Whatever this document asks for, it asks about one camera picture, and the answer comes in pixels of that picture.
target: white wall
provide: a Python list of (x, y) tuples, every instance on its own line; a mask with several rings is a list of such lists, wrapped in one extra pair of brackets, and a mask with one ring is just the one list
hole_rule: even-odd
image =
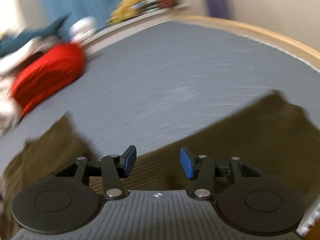
[(18, 0), (28, 28), (37, 29), (47, 25), (41, 0)]
[(21, 32), (26, 26), (18, 0), (0, 0), (0, 32)]
[[(190, 13), (205, 15), (203, 0), (191, 3)], [(320, 0), (230, 0), (237, 21), (263, 27), (320, 51)]]

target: black circular pad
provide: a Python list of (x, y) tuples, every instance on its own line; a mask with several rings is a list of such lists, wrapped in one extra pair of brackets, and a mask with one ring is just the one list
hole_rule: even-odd
[(69, 193), (60, 190), (48, 190), (35, 198), (37, 208), (46, 212), (57, 212), (70, 206), (72, 197)]
[(295, 230), (304, 214), (301, 198), (284, 185), (266, 178), (245, 178), (218, 197), (218, 212), (245, 233), (271, 236)]
[(72, 177), (50, 176), (14, 198), (12, 214), (18, 224), (40, 234), (62, 234), (92, 220), (100, 209), (98, 195)]
[(244, 197), (244, 201), (248, 207), (258, 212), (272, 212), (282, 204), (281, 197), (266, 190), (250, 192)]

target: pile of clothes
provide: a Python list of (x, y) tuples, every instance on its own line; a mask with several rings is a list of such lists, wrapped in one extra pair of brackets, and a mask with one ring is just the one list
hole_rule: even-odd
[(111, 13), (108, 25), (115, 25), (142, 14), (176, 5), (177, 0), (122, 0)]
[(96, 32), (96, 19), (94, 17), (85, 17), (70, 27), (69, 35), (71, 42), (79, 45), (93, 37)]
[(83, 74), (83, 51), (77, 44), (63, 43), (58, 34), (67, 18), (0, 40), (0, 136)]

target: white fabric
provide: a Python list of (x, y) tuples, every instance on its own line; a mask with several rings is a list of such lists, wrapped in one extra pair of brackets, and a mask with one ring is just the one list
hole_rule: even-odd
[(6, 75), (18, 67), (22, 62), (32, 56), (35, 52), (47, 52), (58, 39), (55, 36), (48, 38), (36, 37), (17, 51), (0, 58), (0, 76)]
[(84, 33), (77, 33), (74, 37), (71, 38), (71, 42), (74, 44), (81, 44), (82, 42), (84, 42), (85, 40), (91, 38), (92, 36), (94, 36), (94, 34), (96, 33), (97, 29), (96, 28), (92, 28)]
[(79, 33), (85, 33), (96, 27), (96, 19), (94, 17), (85, 17), (77, 21), (70, 27), (70, 37), (74, 37)]
[(16, 126), (22, 116), (21, 107), (10, 97), (14, 80), (13, 77), (0, 80), (0, 136)]

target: blue gripper pad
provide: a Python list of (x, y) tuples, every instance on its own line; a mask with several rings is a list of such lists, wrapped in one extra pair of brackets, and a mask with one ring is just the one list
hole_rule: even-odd
[(124, 168), (124, 176), (127, 178), (137, 160), (137, 149), (134, 145), (130, 145), (128, 149), (120, 157), (120, 165)]
[(108, 201), (86, 225), (61, 235), (21, 229), (12, 240), (302, 240), (295, 232), (279, 236), (243, 233), (220, 218), (209, 201), (185, 190), (136, 191)]
[(182, 147), (180, 149), (180, 163), (184, 169), (187, 178), (192, 179), (194, 176), (192, 160), (190, 158), (190, 153), (188, 152), (188, 149), (185, 147)]

